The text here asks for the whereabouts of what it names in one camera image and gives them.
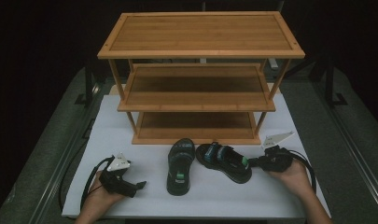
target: black wall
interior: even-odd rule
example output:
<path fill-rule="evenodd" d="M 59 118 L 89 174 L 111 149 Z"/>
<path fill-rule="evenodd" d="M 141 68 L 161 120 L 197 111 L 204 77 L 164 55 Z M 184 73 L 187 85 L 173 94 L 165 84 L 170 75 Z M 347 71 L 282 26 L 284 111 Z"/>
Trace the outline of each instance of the black wall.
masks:
<path fill-rule="evenodd" d="M 209 0 L 207 10 L 270 10 L 271 1 Z M 199 11 L 202 1 L 0 1 L 0 205 L 74 75 L 123 11 Z M 378 118 L 378 1 L 286 0 L 283 15 L 308 57 L 327 48 Z"/>

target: wooden post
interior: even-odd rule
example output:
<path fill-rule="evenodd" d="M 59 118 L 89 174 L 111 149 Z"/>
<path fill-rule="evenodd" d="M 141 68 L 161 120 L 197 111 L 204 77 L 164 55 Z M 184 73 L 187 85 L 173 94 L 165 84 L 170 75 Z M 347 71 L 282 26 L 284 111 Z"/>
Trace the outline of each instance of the wooden post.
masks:
<path fill-rule="evenodd" d="M 130 71 L 133 72 L 133 60 L 129 59 L 128 64 L 130 65 Z"/>
<path fill-rule="evenodd" d="M 264 72 L 265 64 L 267 63 L 267 59 L 264 59 L 260 64 L 260 72 Z"/>
<path fill-rule="evenodd" d="M 125 99 L 124 95 L 124 89 L 121 86 L 121 82 L 119 81 L 119 71 L 117 70 L 116 67 L 116 62 L 114 59 L 109 59 L 109 64 L 110 64 L 110 69 L 112 70 L 113 78 L 115 79 L 116 85 L 117 85 L 117 90 L 119 91 L 119 97 L 121 100 Z"/>
<path fill-rule="evenodd" d="M 135 121 L 133 121 L 133 115 L 131 114 L 131 112 L 127 112 L 127 116 L 128 116 L 128 119 L 130 120 L 131 127 L 133 127 L 133 132 L 134 132 L 135 134 L 138 134 L 138 132 L 137 132 L 137 130 L 136 130 Z"/>
<path fill-rule="evenodd" d="M 267 112 L 262 112 L 261 113 L 261 116 L 259 118 L 259 122 L 258 122 L 258 125 L 256 126 L 256 130 L 255 130 L 255 135 L 259 135 L 259 130 L 260 130 L 260 127 L 265 119 L 265 116 L 267 115 Z"/>
<path fill-rule="evenodd" d="M 291 59 L 285 59 L 284 60 L 284 64 L 282 64 L 281 70 L 279 71 L 279 75 L 276 78 L 275 83 L 273 84 L 273 88 L 271 89 L 270 100 L 272 100 L 273 97 L 275 96 L 275 93 L 278 90 L 279 85 L 282 82 L 282 79 L 284 78 L 285 72 L 287 71 L 288 66 L 290 65 L 290 62 L 291 62 Z"/>

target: white tabletop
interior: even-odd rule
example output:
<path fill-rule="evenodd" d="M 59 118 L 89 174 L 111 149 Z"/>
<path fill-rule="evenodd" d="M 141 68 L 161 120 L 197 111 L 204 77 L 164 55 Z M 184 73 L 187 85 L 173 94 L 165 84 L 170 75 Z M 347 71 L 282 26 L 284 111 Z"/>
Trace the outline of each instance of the white tabletop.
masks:
<path fill-rule="evenodd" d="M 266 136 L 294 132 L 280 146 L 299 151 L 306 156 L 295 125 L 281 93 L 273 98 L 276 112 L 268 113 L 260 129 L 260 139 Z M 106 95 L 92 127 L 91 137 L 81 163 L 66 196 L 63 216 L 76 217 L 81 194 L 91 170 L 101 160 L 122 152 L 131 167 L 123 176 L 126 181 L 147 181 L 134 198 L 115 204 L 107 217 L 121 218 L 292 218 L 304 217 L 300 201 L 278 180 L 260 168 L 252 169 L 245 184 L 236 184 L 223 173 L 206 169 L 197 160 L 190 168 L 190 190 L 183 196 L 173 196 L 166 190 L 168 152 L 172 145 L 132 145 L 133 130 L 125 113 L 117 111 L 119 96 Z M 264 155 L 261 146 L 232 146 L 248 158 Z M 317 196 L 329 213 L 323 193 Z"/>

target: shoe rack shelf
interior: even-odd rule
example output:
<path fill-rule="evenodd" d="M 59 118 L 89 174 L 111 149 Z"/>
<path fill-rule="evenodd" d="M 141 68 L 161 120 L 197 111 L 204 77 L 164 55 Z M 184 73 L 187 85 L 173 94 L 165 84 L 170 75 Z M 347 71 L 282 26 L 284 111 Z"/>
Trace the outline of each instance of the shoe rack shelf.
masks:
<path fill-rule="evenodd" d="M 259 129 L 291 59 L 304 52 L 277 11 L 123 13 L 98 53 L 109 60 L 133 144 L 260 144 Z M 263 68 L 284 59 L 269 89 Z M 128 60 L 125 88 L 116 60 Z M 260 63 L 134 63 L 134 59 L 261 59 Z M 139 112 L 134 120 L 132 112 Z M 262 112 L 255 119 L 254 112 Z"/>

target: sandal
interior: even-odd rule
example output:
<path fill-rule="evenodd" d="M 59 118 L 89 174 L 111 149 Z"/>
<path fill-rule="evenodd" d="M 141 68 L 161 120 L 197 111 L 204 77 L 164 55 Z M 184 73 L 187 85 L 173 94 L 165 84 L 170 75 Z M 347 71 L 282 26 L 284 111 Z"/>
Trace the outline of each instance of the sandal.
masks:
<path fill-rule="evenodd" d="M 194 143 L 188 138 L 177 141 L 168 154 L 169 171 L 166 182 L 170 194 L 181 196 L 189 191 L 189 168 L 195 159 Z"/>
<path fill-rule="evenodd" d="M 208 169 L 219 170 L 238 184 L 246 183 L 252 176 L 252 169 L 246 157 L 232 147 L 202 144 L 195 151 L 197 160 Z"/>

